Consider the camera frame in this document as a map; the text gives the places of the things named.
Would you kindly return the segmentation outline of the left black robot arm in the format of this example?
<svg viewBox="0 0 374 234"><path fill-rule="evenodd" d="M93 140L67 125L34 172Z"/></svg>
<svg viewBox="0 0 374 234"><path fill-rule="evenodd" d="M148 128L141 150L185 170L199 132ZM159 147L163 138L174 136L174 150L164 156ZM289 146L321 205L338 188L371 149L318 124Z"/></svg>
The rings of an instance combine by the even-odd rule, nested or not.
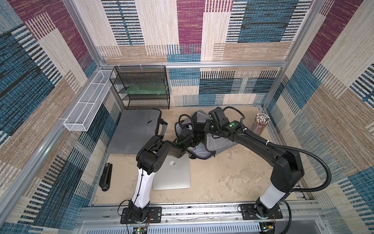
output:
<svg viewBox="0 0 374 234"><path fill-rule="evenodd" d="M129 215L136 221L145 221L149 216L151 187L155 174L161 169L167 156L182 158L196 147L205 135L192 129L183 129L174 141L155 135L140 149L136 156L138 181L133 198L128 203Z"/></svg>

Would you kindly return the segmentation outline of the black stapler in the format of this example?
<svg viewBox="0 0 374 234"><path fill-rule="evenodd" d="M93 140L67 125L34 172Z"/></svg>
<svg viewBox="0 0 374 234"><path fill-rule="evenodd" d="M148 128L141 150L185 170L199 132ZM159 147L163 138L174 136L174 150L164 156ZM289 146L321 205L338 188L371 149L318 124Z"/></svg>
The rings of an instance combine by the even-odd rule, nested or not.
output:
<svg viewBox="0 0 374 234"><path fill-rule="evenodd" d="M99 180L99 187L103 192L106 192L110 189L111 177L112 177L113 165L111 163L106 163L103 173Z"/></svg>

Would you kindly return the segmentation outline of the green tray on shelf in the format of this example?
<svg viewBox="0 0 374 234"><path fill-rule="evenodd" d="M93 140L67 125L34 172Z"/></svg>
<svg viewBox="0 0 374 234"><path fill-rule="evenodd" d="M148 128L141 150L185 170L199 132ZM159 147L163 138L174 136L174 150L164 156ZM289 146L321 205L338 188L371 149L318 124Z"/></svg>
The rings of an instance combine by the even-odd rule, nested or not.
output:
<svg viewBox="0 0 374 234"><path fill-rule="evenodd" d="M121 94L128 95L164 95L167 89L164 85L133 85L120 90Z"/></svg>

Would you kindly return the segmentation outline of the grey laptop bag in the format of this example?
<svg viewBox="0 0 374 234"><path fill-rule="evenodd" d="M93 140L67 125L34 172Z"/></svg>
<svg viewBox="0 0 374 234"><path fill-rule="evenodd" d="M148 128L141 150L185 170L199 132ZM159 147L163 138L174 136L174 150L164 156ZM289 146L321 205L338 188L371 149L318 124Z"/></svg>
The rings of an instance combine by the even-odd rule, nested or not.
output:
<svg viewBox="0 0 374 234"><path fill-rule="evenodd" d="M125 110L119 120L107 152L137 154L152 136L163 138L168 123L159 109Z"/></svg>
<svg viewBox="0 0 374 234"><path fill-rule="evenodd" d="M189 128L192 131L194 130L203 131L205 133L204 126L208 118L209 116L207 113L203 112L202 110L198 110L190 118L186 118L185 120L179 119L178 122L174 126L176 136L177 136L177 130L183 129L183 128ZM197 146L195 150L189 151L189 150L183 149L183 151L187 152L189 155L189 158L192 160L195 160L195 159L207 160L235 146L236 144L237 143L232 142L226 138L217 137L217 136L213 136L211 134L205 133L205 138Z"/></svg>

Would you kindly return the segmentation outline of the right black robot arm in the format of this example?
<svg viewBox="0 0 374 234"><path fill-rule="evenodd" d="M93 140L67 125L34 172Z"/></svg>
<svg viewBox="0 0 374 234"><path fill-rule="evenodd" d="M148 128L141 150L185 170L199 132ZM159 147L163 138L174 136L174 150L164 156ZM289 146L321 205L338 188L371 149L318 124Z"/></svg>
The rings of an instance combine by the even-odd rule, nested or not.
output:
<svg viewBox="0 0 374 234"><path fill-rule="evenodd" d="M244 115L240 121L229 121L225 115L226 109L228 108L217 107L208 113L206 130L248 148L273 167L270 185L256 200L253 208L258 218L268 218L278 202L284 201L304 176L300 153L296 150L287 150L282 145L275 145L250 131L243 124Z"/></svg>

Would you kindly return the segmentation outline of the silver laptop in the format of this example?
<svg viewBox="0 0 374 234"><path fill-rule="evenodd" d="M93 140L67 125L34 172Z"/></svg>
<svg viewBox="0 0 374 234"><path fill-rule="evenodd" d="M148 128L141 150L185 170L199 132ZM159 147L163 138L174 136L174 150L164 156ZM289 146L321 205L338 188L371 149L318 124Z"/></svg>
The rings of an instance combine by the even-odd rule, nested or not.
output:
<svg viewBox="0 0 374 234"><path fill-rule="evenodd" d="M190 159L188 154L181 158L167 156L153 180L153 190L189 189L191 187Z"/></svg>

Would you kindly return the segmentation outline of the cup of pencils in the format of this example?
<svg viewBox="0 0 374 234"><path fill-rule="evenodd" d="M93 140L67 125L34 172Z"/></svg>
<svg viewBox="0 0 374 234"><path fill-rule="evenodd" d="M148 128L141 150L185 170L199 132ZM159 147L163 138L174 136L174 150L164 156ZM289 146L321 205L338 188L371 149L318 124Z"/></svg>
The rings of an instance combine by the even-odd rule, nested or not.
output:
<svg viewBox="0 0 374 234"><path fill-rule="evenodd" d="M251 126L251 131L257 135L261 135L263 130L270 122L270 116L264 113L258 113Z"/></svg>

